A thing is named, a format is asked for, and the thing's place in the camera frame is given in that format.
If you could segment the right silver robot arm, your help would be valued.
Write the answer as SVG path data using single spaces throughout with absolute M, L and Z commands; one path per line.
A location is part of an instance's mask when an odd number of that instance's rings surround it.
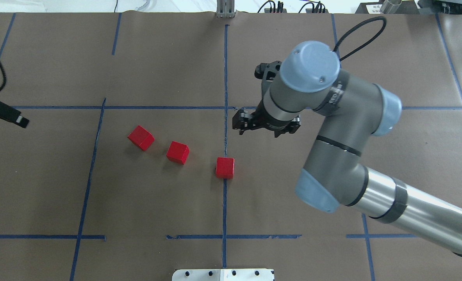
M 401 117 L 400 98 L 341 68 L 325 43 L 305 41 L 284 61 L 258 64 L 261 101 L 238 110 L 232 127 L 267 129 L 275 137 L 300 128 L 300 112 L 324 117 L 295 187 L 297 196 L 324 212 L 354 207 L 462 257 L 462 208 L 360 163 L 371 136 L 390 132 Z

